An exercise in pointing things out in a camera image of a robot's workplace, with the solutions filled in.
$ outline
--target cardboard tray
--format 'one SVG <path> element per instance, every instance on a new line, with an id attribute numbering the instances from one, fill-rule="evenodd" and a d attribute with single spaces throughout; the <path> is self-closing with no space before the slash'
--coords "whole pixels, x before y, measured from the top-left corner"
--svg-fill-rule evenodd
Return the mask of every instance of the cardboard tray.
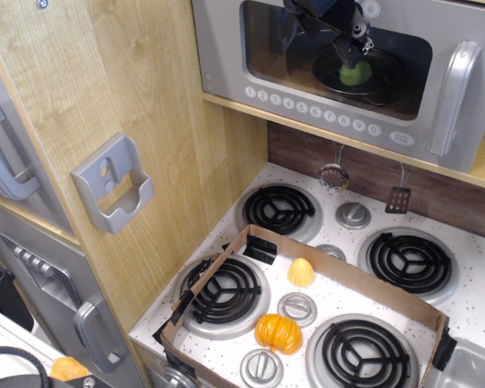
<path id="1" fill-rule="evenodd" d="M 189 290 L 183 293 L 173 307 L 173 315 L 160 333 L 160 340 L 167 353 L 167 358 L 193 377 L 200 377 L 219 388 L 238 388 L 212 370 L 204 367 L 201 363 L 181 353 L 173 345 L 173 342 L 178 330 L 182 326 L 183 312 L 185 309 L 207 284 L 210 277 L 221 267 L 226 258 L 235 252 L 239 252 L 245 246 L 247 248 L 248 246 L 253 247 L 252 254 L 249 255 L 250 257 L 257 258 L 256 256 L 261 256 L 258 259 L 263 261 L 267 258 L 272 259 L 276 253 L 291 258 L 303 257 L 309 260 L 317 273 L 330 277 L 345 287 L 353 289 L 434 331 L 436 345 L 428 361 L 428 367 L 424 371 L 424 377 L 420 386 L 424 386 L 428 378 L 428 372 L 432 367 L 443 370 L 449 362 L 456 343 L 447 334 L 447 323 L 449 320 L 441 311 L 414 295 L 383 280 L 370 276 L 359 268 L 340 261 L 333 256 L 324 254 L 316 248 L 309 247 L 301 242 L 281 236 L 259 226 L 249 225 L 221 255 L 213 258 L 208 269 Z"/>

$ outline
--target microwave window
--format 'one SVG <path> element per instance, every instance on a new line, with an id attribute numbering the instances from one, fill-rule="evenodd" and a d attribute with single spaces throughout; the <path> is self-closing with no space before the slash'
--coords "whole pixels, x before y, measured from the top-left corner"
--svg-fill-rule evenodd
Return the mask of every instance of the microwave window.
<path id="1" fill-rule="evenodd" d="M 396 119 L 417 117 L 432 60 L 426 40 L 372 25 L 374 49 L 363 57 L 372 77 L 350 87 L 340 81 L 328 26 L 308 36 L 281 6 L 246 1 L 241 10 L 243 57 L 253 76 Z"/>

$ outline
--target brown backsplash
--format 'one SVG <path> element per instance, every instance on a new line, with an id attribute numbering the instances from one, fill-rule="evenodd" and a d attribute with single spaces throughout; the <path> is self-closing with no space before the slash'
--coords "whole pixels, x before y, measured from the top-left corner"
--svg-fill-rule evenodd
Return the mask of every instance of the brown backsplash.
<path id="1" fill-rule="evenodd" d="M 269 162 L 317 178 L 321 166 L 335 161 L 335 145 L 269 122 L 268 155 Z M 340 164 L 350 176 L 348 190 L 364 196 L 386 203 L 391 188 L 400 185 L 401 166 L 388 158 L 345 146 Z M 485 237 L 485 188 L 419 168 L 411 171 L 406 187 L 411 212 Z"/>

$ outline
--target number button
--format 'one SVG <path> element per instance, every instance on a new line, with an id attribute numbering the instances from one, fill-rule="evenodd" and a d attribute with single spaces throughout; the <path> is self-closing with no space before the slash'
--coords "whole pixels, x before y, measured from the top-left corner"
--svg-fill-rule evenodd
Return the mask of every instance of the number button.
<path id="1" fill-rule="evenodd" d="M 366 129 L 366 124 L 363 120 L 354 120 L 352 122 L 352 127 L 354 127 L 357 132 L 363 132 Z"/>
<path id="2" fill-rule="evenodd" d="M 323 113 L 323 118 L 329 123 L 334 123 L 336 121 L 336 114 L 333 111 L 325 111 Z"/>
<path id="3" fill-rule="evenodd" d="M 258 91 L 257 97 L 259 97 L 259 100 L 261 100 L 263 103 L 265 103 L 269 99 L 268 93 L 266 93 L 265 91 Z"/>
<path id="4" fill-rule="evenodd" d="M 338 117 L 338 123 L 342 127 L 348 127 L 350 125 L 350 119 L 348 118 L 348 116 L 342 115 Z"/>
<path id="5" fill-rule="evenodd" d="M 280 105 L 282 103 L 282 99 L 279 95 L 270 95 L 269 100 L 272 102 L 273 105 Z"/>
<path id="6" fill-rule="evenodd" d="M 377 124 L 369 125 L 369 133 L 372 136 L 379 136 L 381 134 L 381 127 Z"/>
<path id="7" fill-rule="evenodd" d="M 292 101 L 290 98 L 285 98 L 283 104 L 288 109 L 294 108 L 294 101 Z"/>
<path id="8" fill-rule="evenodd" d="M 248 97 L 250 97 L 251 99 L 253 99 L 256 95 L 257 95 L 257 92 L 255 91 L 255 89 L 251 86 L 246 86 L 246 89 L 244 89 L 244 92 L 246 93 L 246 95 Z"/>
<path id="9" fill-rule="evenodd" d="M 318 119 L 322 116 L 322 110 L 318 107 L 310 107 L 309 113 L 314 118 Z"/>
<path id="10" fill-rule="evenodd" d="M 297 103 L 297 111 L 300 113 L 307 113 L 309 111 L 309 107 L 307 107 L 306 103 L 300 102 Z"/>

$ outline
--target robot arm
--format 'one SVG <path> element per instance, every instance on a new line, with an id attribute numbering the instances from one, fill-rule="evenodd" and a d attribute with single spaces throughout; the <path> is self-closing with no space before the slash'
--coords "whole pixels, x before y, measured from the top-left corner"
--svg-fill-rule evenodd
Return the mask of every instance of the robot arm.
<path id="1" fill-rule="evenodd" d="M 335 31 L 333 45 L 349 69 L 373 48 L 370 25 L 355 0 L 284 0 L 284 7 L 295 14 L 308 36 L 327 27 Z"/>

